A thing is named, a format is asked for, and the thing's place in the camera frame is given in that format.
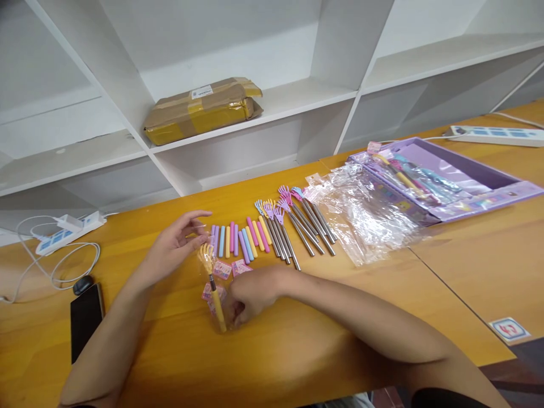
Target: forearm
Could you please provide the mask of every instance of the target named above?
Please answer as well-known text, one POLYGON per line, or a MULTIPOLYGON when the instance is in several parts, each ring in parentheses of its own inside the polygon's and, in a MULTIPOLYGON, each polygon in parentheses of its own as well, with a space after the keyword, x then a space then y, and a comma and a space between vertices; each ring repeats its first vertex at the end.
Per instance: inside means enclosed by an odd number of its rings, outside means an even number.
POLYGON ((151 290, 142 287, 134 276, 129 278, 73 365, 62 390, 62 405, 95 400, 121 390, 151 290))
POLYGON ((426 363, 457 351, 437 330, 385 300, 311 275, 280 273, 282 296, 328 315, 391 360, 426 363))

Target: metal stick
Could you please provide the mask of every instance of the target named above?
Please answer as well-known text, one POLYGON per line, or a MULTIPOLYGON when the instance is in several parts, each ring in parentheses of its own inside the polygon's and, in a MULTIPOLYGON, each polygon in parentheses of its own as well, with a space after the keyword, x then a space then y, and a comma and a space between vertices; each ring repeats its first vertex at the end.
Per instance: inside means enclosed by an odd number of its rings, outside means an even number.
POLYGON ((321 255, 323 255, 325 253, 325 251, 323 251, 323 249, 319 246, 318 244, 318 241, 317 241, 317 237, 314 236, 313 233, 309 232, 306 227, 300 222, 300 220, 296 217, 295 214, 292 215, 293 216, 293 220, 295 220, 297 223, 298 223, 298 226, 300 227, 300 229, 302 229, 304 231, 304 233, 306 234, 306 236, 308 237, 308 239, 312 242, 313 245, 315 245, 315 247, 317 248, 317 250, 319 251, 319 253, 321 255))
POLYGON ((312 231, 314 235, 317 235, 317 231, 313 228, 313 226, 310 224, 310 221, 308 221, 308 219, 304 216, 302 211, 300 211, 300 208, 298 208, 295 203, 293 203, 293 209, 295 210, 296 215, 298 215, 299 220, 302 221, 306 229, 312 231))
POLYGON ((284 261, 285 260, 285 253, 284 253, 283 248, 282 248, 282 242, 280 241, 280 239, 278 237, 278 231, 275 228, 276 224, 274 223, 273 219, 269 219, 269 223, 270 223, 270 231, 272 232, 272 236, 274 237, 276 247, 278 247, 279 256, 284 261))
POLYGON ((272 228, 270 228, 270 220, 268 218, 265 218, 266 228, 268 228, 268 232, 270 233, 270 238, 272 239, 272 247, 274 247, 274 252, 276 253, 276 256, 279 258, 281 257, 279 253, 278 248, 278 240, 276 239, 276 235, 272 228))
POLYGON ((292 223, 293 226, 295 227, 296 232, 299 233, 300 239, 302 239, 302 242, 304 243, 304 246, 305 246, 306 249, 308 250, 308 253, 310 254, 310 256, 315 256, 316 254, 313 252, 313 249, 310 247, 310 244, 308 244, 308 241, 307 241, 306 238, 304 237, 304 234, 302 234, 302 231, 300 230, 297 221, 295 221, 295 220, 293 219, 294 216, 293 216, 290 212, 288 212, 288 214, 289 214, 289 218, 291 218, 291 223, 292 223))
POLYGON ((283 230, 283 234, 285 235, 285 241, 287 242, 287 246, 289 247, 289 250, 291 251, 295 268, 297 270, 300 270, 299 260, 296 259, 295 251, 293 251, 293 246, 291 245, 291 240, 289 239, 289 235, 287 234, 287 230, 285 229, 285 226, 282 226, 282 230, 283 230))
POLYGON ((331 244, 334 244, 336 242, 336 237, 334 236, 333 232, 330 229, 329 224, 325 220, 325 217, 323 216, 323 213, 320 211, 320 209, 313 203, 309 202, 310 207, 313 209, 313 212, 317 215, 317 220, 321 223, 321 226, 327 233, 327 237, 329 238, 329 241, 331 244))
POLYGON ((276 237, 278 238, 279 249, 282 252, 282 259, 289 265, 291 261, 289 260, 289 256, 287 255, 287 250, 285 249, 285 244, 283 243, 282 235, 279 232, 278 222, 275 219, 272 219, 270 220, 270 224, 272 225, 272 229, 275 231, 276 237))
POLYGON ((332 256, 335 256, 336 252, 334 251, 333 247, 330 246, 329 241, 327 240, 327 237, 325 236, 325 232, 321 230, 321 224, 319 223, 319 221, 317 221, 317 218, 315 214, 313 213, 312 209, 309 207, 309 204, 307 204, 306 201, 304 201, 304 204, 305 204, 304 208, 306 209, 306 212, 308 213, 310 220, 312 220, 313 226, 316 227, 317 232, 319 233, 319 235, 321 235, 321 238, 323 238, 323 242, 325 243, 325 246, 329 250, 330 254, 332 256))
POLYGON ((287 258, 292 258, 291 251, 289 250, 289 246, 287 246, 287 240, 285 239, 285 235, 282 231, 282 225, 279 223, 278 220, 276 220, 276 226, 278 227, 278 234, 280 235, 282 241, 283 241, 283 247, 285 248, 285 256, 287 258))

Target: cardboard package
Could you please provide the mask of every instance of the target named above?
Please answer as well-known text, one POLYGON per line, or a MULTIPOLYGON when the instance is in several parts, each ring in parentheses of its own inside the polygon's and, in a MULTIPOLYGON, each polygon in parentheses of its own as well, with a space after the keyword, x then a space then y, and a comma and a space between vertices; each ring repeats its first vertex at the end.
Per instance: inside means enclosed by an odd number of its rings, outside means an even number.
POLYGON ((262 113, 254 96, 262 91, 249 79, 228 78, 162 98, 147 116, 144 131, 160 146, 250 120, 262 113))

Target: charger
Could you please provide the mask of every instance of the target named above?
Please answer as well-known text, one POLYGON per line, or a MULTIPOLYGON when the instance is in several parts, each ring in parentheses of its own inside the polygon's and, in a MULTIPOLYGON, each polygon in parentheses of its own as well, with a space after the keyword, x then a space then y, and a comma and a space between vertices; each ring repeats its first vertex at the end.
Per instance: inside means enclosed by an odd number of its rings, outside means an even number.
POLYGON ((74 218, 68 214, 63 215, 60 218, 55 218, 55 221, 57 222, 57 225, 63 230, 79 232, 83 229, 83 221, 78 220, 77 218, 74 218))

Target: computer mouse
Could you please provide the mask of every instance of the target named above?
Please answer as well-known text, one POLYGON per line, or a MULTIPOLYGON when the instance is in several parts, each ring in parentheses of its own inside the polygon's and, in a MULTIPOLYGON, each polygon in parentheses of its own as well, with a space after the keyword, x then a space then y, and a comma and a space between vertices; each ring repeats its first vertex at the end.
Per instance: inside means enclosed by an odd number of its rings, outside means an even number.
POLYGON ((89 289, 92 285, 94 285, 95 281, 92 279, 92 276, 86 275, 80 280, 78 280, 74 287, 72 288, 74 290, 74 295, 79 296, 83 292, 85 292, 87 289, 89 289))

